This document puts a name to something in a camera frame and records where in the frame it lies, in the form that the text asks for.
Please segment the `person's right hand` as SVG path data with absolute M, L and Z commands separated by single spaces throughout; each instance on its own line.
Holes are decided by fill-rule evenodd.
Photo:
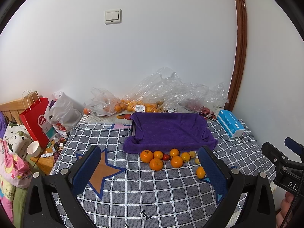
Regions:
M 281 204 L 280 204 L 281 210 L 276 215 L 276 228 L 279 228 L 281 226 L 284 218 L 287 215 L 289 208 L 293 204 L 293 200 L 294 200 L 294 195 L 289 192 L 286 192 L 285 198 L 281 201 Z

